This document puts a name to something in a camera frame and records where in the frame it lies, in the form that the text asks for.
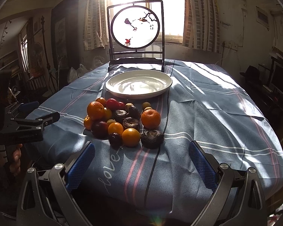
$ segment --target hand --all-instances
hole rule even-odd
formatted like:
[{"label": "hand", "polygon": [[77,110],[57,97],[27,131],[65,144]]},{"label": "hand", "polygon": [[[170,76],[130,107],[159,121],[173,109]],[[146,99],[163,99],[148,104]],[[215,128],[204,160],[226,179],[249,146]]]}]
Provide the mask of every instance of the hand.
[{"label": "hand", "polygon": [[[17,176],[20,173],[20,158],[21,158],[20,148],[22,148],[22,144],[17,145],[17,149],[13,153],[14,162],[10,165],[11,173],[13,173],[14,176]],[[4,164],[5,164],[4,159],[0,154],[0,166],[4,166]]]}]

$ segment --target round frame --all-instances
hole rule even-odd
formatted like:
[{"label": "round frame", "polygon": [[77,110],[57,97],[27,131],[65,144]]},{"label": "round frame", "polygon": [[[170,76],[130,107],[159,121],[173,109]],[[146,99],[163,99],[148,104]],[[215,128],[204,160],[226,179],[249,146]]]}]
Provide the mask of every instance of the round frame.
[{"label": "round frame", "polygon": [[[125,46],[124,44],[121,44],[114,36],[114,33],[113,33],[113,23],[115,21],[115,18],[124,10],[128,9],[128,8],[132,8],[132,7],[140,7],[140,8],[144,8],[146,10],[148,10],[150,13],[152,13],[155,17],[155,19],[157,20],[157,26],[158,26],[158,29],[157,29],[157,33],[156,33],[156,36],[153,38],[152,41],[150,41],[147,45],[145,46],[142,46],[142,47],[127,47]],[[110,31],[111,31],[111,35],[112,35],[112,38],[116,41],[116,43],[124,48],[127,48],[127,49],[131,49],[131,50],[139,50],[139,49],[143,49],[145,47],[148,47],[150,46],[153,42],[155,42],[155,40],[157,39],[158,35],[159,35],[159,31],[160,31],[160,23],[159,23],[159,19],[157,17],[157,15],[149,8],[147,7],[144,7],[144,6],[139,6],[139,5],[133,5],[133,6],[129,6],[129,7],[125,7],[123,9],[121,9],[120,11],[117,12],[117,14],[113,17],[112,21],[111,21],[111,26],[110,26]]]}]

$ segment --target screw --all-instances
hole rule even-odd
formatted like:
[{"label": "screw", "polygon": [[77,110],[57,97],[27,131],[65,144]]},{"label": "screw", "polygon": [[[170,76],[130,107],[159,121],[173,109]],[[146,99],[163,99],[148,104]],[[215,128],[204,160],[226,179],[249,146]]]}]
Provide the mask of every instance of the screw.
[{"label": "screw", "polygon": [[221,164],[220,164],[220,167],[221,167],[223,170],[226,170],[226,169],[228,169],[228,164],[221,163]]},{"label": "screw", "polygon": [[55,165],[55,170],[60,170],[63,167],[63,164],[58,163]]},{"label": "screw", "polygon": [[28,173],[33,173],[34,170],[35,170],[35,169],[34,169],[33,167],[30,167],[30,168],[27,169],[27,172],[28,172]]},{"label": "screw", "polygon": [[251,173],[255,173],[255,172],[256,172],[256,169],[253,168],[253,167],[250,167],[248,170],[249,170]]}]

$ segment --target white plate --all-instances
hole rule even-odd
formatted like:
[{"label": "white plate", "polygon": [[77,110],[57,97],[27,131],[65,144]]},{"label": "white plate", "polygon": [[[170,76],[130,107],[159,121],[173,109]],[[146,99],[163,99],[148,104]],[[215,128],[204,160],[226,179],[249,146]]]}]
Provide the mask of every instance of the white plate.
[{"label": "white plate", "polygon": [[133,70],[118,74],[106,82],[106,88],[114,96],[126,99],[146,99],[167,91],[172,79],[157,70]]}]

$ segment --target blue tablecloth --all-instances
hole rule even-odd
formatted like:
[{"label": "blue tablecloth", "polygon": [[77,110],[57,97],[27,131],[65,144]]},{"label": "blue tablecloth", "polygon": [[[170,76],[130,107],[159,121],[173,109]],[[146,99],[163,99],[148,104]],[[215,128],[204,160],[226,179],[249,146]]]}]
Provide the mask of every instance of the blue tablecloth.
[{"label": "blue tablecloth", "polygon": [[191,140],[233,169],[255,167],[266,199],[283,185],[283,151],[277,136],[248,94],[216,65],[166,60],[165,73],[173,80],[169,91],[152,99],[124,101],[139,109],[148,101],[161,113],[159,130],[165,141],[159,150],[140,145],[113,150],[108,140],[95,139],[83,121],[91,101],[112,97],[106,81],[124,71],[160,69],[150,64],[122,65],[110,72],[107,68],[105,64],[85,74],[28,116],[60,112],[60,120],[45,128],[44,141],[33,144],[49,164],[65,162],[91,140],[96,155],[82,181],[86,188],[186,222],[197,217],[211,195],[188,156]]}]

